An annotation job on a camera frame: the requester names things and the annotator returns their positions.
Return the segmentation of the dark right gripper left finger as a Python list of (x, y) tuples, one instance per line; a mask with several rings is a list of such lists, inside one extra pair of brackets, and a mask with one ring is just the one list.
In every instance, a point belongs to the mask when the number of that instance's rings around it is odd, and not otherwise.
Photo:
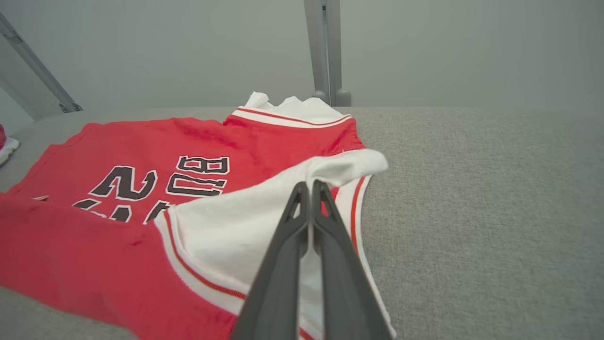
[(233, 328), (232, 340), (297, 340), (303, 233), (309, 190), (297, 183)]

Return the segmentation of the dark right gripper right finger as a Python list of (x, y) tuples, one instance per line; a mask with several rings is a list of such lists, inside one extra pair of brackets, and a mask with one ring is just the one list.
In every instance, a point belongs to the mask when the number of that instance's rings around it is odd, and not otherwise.
[(331, 191), (319, 180), (312, 187), (312, 228), (321, 260), (324, 338), (392, 340)]

